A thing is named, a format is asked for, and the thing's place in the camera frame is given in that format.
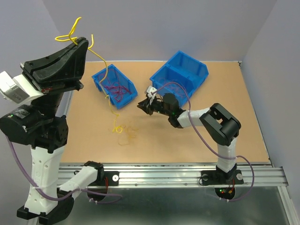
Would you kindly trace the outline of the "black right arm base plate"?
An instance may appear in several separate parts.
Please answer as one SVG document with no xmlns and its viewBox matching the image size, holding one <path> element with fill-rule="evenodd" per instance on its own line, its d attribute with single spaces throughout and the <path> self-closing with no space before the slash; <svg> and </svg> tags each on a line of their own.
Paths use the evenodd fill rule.
<svg viewBox="0 0 300 225">
<path fill-rule="evenodd" d="M 221 185 L 226 186 L 230 184 L 241 185 L 244 184 L 243 178 L 237 177 L 238 174 L 241 174 L 240 170 L 236 170 L 233 173 L 224 173 L 217 170 L 205 170 L 201 171 L 199 178 L 199 184 L 203 186 L 210 185 Z"/>
</svg>

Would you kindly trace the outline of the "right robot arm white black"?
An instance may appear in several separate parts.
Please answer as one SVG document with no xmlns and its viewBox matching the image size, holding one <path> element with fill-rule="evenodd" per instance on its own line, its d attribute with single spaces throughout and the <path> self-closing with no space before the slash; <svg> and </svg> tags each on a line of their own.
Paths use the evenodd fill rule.
<svg viewBox="0 0 300 225">
<path fill-rule="evenodd" d="M 217 144 L 217 152 L 213 153 L 218 161 L 215 170 L 202 172 L 203 185 L 243 183 L 237 170 L 235 150 L 241 123 L 221 104 L 196 111 L 184 110 L 175 95 L 167 93 L 162 98 L 146 97 L 137 107 L 148 115 L 156 112 L 168 116 L 169 123 L 175 128 L 205 127 Z"/>
</svg>

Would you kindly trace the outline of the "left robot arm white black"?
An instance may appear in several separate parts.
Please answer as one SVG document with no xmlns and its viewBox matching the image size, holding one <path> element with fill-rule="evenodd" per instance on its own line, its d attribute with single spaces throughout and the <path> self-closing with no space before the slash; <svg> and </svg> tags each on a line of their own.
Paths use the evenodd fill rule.
<svg viewBox="0 0 300 225">
<path fill-rule="evenodd" d="M 89 42 L 79 37 L 49 56 L 25 62 L 22 73 L 10 77 L 0 74 L 0 92 L 18 104 L 0 119 L 0 129 L 14 143 L 28 145 L 32 155 L 30 191 L 17 216 L 38 219 L 41 225 L 53 225 L 66 219 L 76 197 L 91 183 L 104 181 L 101 163 L 89 161 L 69 181 L 58 185 L 58 172 L 68 140 L 66 116 L 57 116 L 63 94 L 81 90 Z"/>
</svg>

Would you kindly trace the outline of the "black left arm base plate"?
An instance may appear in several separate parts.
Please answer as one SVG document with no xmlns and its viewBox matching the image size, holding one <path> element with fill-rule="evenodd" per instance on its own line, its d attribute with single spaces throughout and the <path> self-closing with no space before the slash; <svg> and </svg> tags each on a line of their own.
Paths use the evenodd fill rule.
<svg viewBox="0 0 300 225">
<path fill-rule="evenodd" d="M 116 187 L 119 185 L 120 173 L 119 171 L 105 171 L 104 177 L 101 181 L 94 181 L 89 186 L 112 186 Z"/>
</svg>

